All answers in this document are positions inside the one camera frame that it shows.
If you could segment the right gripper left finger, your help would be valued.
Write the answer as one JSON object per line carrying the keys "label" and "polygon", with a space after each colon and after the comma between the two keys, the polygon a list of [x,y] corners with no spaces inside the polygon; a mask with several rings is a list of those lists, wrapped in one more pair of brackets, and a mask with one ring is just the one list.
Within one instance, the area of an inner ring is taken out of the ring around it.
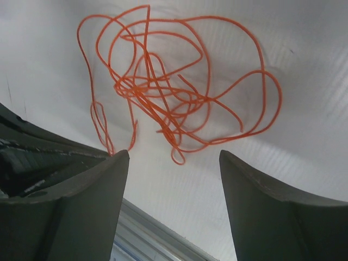
{"label": "right gripper left finger", "polygon": [[109,260],[128,176],[122,150],[26,197],[1,200],[1,260]]}

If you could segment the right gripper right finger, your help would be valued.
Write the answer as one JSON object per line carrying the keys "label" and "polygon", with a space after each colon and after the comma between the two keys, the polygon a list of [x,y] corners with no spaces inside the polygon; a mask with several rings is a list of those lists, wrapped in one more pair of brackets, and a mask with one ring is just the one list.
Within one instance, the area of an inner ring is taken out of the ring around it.
{"label": "right gripper right finger", "polygon": [[231,152],[219,156],[238,260],[347,260],[347,203],[269,176]]}

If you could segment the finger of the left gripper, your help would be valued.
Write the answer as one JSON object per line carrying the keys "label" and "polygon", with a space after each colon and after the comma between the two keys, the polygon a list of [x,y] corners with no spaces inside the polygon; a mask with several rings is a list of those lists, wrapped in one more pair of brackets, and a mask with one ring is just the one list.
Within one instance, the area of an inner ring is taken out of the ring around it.
{"label": "finger of the left gripper", "polygon": [[1,192],[25,197],[86,171],[108,153],[44,130],[1,105]]}

